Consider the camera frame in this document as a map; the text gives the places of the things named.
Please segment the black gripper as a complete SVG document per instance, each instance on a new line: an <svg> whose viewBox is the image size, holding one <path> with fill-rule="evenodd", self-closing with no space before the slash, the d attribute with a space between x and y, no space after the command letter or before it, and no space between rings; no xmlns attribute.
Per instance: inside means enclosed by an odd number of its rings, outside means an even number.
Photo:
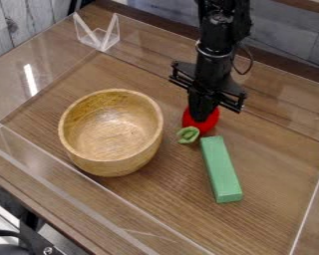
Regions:
<svg viewBox="0 0 319 255"><path fill-rule="evenodd" d="M201 42L195 44L196 62L173 61L168 80L188 94L188 110L195 121L207 121L217 106L239 113L247 92L232 80L233 48L211 51Z"/></svg>

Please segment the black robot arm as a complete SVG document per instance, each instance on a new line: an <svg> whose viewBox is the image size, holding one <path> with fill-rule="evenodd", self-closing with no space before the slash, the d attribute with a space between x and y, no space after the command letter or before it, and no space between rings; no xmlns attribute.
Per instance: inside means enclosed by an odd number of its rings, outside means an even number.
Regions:
<svg viewBox="0 0 319 255"><path fill-rule="evenodd" d="M231 71L235 51L250 35L252 26L250 0L195 0L197 5L199 38L195 43L196 61L173 61L169 81L188 94L191 118L203 123L213 110L223 106L239 113L247 92L233 81Z"/></svg>

